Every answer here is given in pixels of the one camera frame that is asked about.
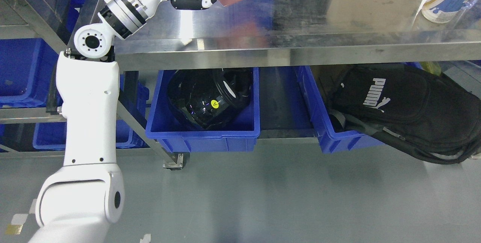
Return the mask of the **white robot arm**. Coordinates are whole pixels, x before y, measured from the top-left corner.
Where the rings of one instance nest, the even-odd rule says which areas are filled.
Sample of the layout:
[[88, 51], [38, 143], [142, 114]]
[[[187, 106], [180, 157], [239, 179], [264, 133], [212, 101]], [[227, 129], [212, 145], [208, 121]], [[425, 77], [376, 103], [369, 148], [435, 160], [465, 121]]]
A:
[[73, 37], [84, 59], [59, 54], [56, 87], [67, 120], [65, 157], [36, 199], [39, 229], [31, 243], [103, 243], [123, 212], [125, 187], [115, 143], [119, 66], [101, 57], [113, 50], [115, 37], [136, 33], [166, 0], [104, 1], [100, 22], [82, 26]]

